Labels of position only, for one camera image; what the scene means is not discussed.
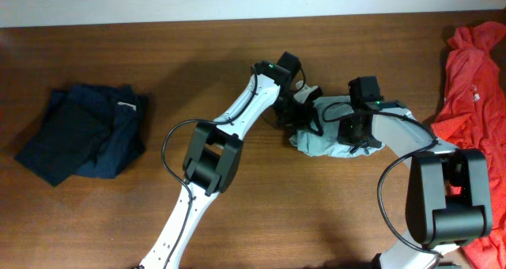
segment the white wall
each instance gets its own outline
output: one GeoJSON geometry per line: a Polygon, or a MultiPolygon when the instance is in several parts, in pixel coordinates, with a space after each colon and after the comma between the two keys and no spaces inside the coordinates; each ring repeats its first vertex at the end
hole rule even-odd
{"type": "Polygon", "coordinates": [[[502,9],[506,0],[0,0],[0,27],[502,9]]]}

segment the wire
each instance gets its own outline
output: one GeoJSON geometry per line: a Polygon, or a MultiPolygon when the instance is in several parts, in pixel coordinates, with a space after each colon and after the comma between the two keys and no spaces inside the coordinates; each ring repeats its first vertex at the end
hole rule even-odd
{"type": "Polygon", "coordinates": [[[424,152],[424,151],[428,151],[428,150],[432,149],[434,146],[436,146],[437,145],[437,137],[436,137],[436,135],[433,134],[428,127],[426,127],[424,124],[416,121],[415,119],[411,119],[411,118],[409,118],[407,116],[402,116],[402,115],[398,115],[398,114],[394,114],[394,113],[389,113],[389,112],[359,111],[359,112],[354,112],[354,113],[351,113],[351,114],[348,114],[348,115],[345,115],[345,116],[341,116],[341,117],[338,117],[338,118],[327,119],[325,117],[325,113],[327,112],[327,110],[330,107],[335,106],[335,105],[340,104],[340,103],[341,102],[336,102],[336,103],[329,104],[328,106],[325,107],[325,109],[323,109],[323,113],[322,113],[323,122],[325,122],[325,123],[337,122],[337,121],[342,120],[342,119],[348,119],[348,118],[358,117],[358,116],[364,116],[364,115],[390,116],[390,117],[395,117],[397,119],[402,119],[402,120],[405,120],[406,122],[412,123],[412,124],[420,127],[422,130],[426,131],[427,134],[429,134],[430,138],[432,139],[432,141],[431,141],[430,144],[428,144],[427,146],[421,147],[418,150],[412,151],[412,152],[410,152],[408,154],[405,154],[405,155],[397,158],[394,162],[390,163],[390,165],[388,165],[385,168],[385,170],[381,174],[381,177],[379,178],[379,181],[378,181],[377,198],[378,198],[379,211],[381,212],[381,215],[383,216],[383,220],[387,223],[388,229],[395,235],[395,237],[397,237],[404,245],[406,245],[407,247],[409,247],[409,248],[411,248],[413,250],[416,250],[416,251],[422,252],[422,253],[433,254],[438,259],[442,259],[443,255],[441,253],[439,253],[439,252],[437,252],[435,250],[424,249],[424,248],[418,247],[415,244],[413,244],[413,243],[409,242],[408,240],[406,240],[404,237],[402,237],[402,235],[395,229],[395,227],[390,222],[390,219],[388,218],[387,212],[385,211],[385,207],[383,205],[383,182],[387,178],[388,173],[395,166],[397,166],[399,163],[401,163],[404,160],[412,157],[414,154],[421,153],[421,152],[424,152]]]}
{"type": "Polygon", "coordinates": [[[264,120],[264,122],[266,122],[273,129],[278,130],[278,131],[282,130],[281,128],[276,127],[274,124],[272,124],[271,122],[269,122],[269,120],[263,114],[260,114],[260,116],[262,117],[262,119],[264,120]]]}
{"type": "Polygon", "coordinates": [[[297,93],[297,92],[301,91],[304,86],[306,86],[306,73],[304,73],[304,70],[302,69],[302,66],[300,67],[300,72],[302,73],[302,86],[299,89],[290,90],[290,92],[292,92],[292,93],[297,93]]]}
{"type": "Polygon", "coordinates": [[[235,116],[233,116],[232,118],[228,118],[228,120],[226,120],[224,122],[214,122],[214,121],[207,120],[207,119],[187,119],[187,120],[185,120],[185,121],[183,121],[181,123],[176,124],[167,133],[167,135],[165,136],[164,144],[161,147],[161,162],[164,165],[164,167],[167,170],[167,172],[169,172],[172,175],[172,177],[174,177],[187,190],[189,201],[188,201],[187,214],[184,217],[183,225],[181,226],[181,231],[179,231],[179,235],[178,235],[178,237],[176,239],[176,242],[172,246],[172,249],[171,249],[171,251],[169,252],[169,254],[167,256],[167,259],[165,260],[164,269],[167,268],[167,265],[170,262],[171,256],[174,253],[174,251],[176,250],[177,244],[181,240],[181,236],[183,235],[184,229],[185,229],[185,227],[187,225],[188,217],[190,216],[190,212],[191,212],[191,206],[193,205],[193,201],[194,201],[194,196],[193,196],[193,193],[191,192],[191,189],[188,187],[188,185],[186,183],[184,183],[184,181],[181,178],[179,178],[179,176],[174,171],[172,171],[172,169],[168,166],[167,161],[165,160],[165,150],[167,149],[168,140],[171,138],[172,134],[178,128],[184,126],[185,124],[189,124],[189,123],[209,123],[209,124],[213,124],[213,125],[224,125],[224,124],[233,123],[237,118],[239,118],[244,113],[244,111],[247,109],[247,107],[253,101],[253,98],[255,97],[255,95],[257,95],[256,91],[257,91],[257,87],[259,85],[259,77],[258,77],[258,75],[256,73],[255,66],[251,67],[251,71],[255,75],[255,84],[254,84],[253,90],[251,91],[251,96],[247,100],[247,102],[244,105],[244,107],[235,116]]]}

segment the clothing label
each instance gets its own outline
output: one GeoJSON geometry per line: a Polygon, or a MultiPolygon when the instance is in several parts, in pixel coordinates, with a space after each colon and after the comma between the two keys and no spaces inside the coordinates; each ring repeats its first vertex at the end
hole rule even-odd
{"type": "Polygon", "coordinates": [[[134,109],[134,111],[137,111],[137,106],[134,105],[134,104],[128,104],[128,103],[125,103],[125,102],[118,102],[118,105],[126,105],[128,107],[132,107],[134,109]]]}

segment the red cloth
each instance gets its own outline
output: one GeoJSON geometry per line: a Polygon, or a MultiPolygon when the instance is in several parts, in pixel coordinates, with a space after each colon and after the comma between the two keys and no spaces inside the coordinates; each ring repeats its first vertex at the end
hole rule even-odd
{"type": "Polygon", "coordinates": [[[457,29],[448,41],[455,50],[446,64],[446,101],[432,125],[440,138],[487,159],[493,230],[463,248],[475,268],[506,268],[506,100],[489,55],[504,35],[506,25],[494,22],[457,29]]]}

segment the light blue cloth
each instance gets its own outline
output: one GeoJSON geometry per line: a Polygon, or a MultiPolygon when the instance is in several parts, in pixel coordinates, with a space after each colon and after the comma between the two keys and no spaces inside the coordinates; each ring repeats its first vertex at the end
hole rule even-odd
{"type": "MultiPolygon", "coordinates": [[[[338,143],[339,122],[324,123],[322,120],[322,112],[326,106],[334,102],[349,102],[349,96],[339,97],[320,97],[315,101],[315,108],[318,110],[318,115],[323,128],[323,136],[319,137],[316,134],[306,130],[298,130],[296,135],[293,135],[289,140],[293,146],[299,151],[313,157],[328,155],[330,157],[357,157],[360,155],[370,155],[377,150],[385,147],[383,144],[380,149],[367,147],[359,148],[357,152],[351,154],[349,151],[353,146],[343,145],[338,143]]],[[[331,107],[325,114],[327,119],[338,118],[340,116],[353,113],[351,106],[347,104],[331,107]]],[[[311,127],[316,129],[315,122],[311,122],[311,127]]]]}

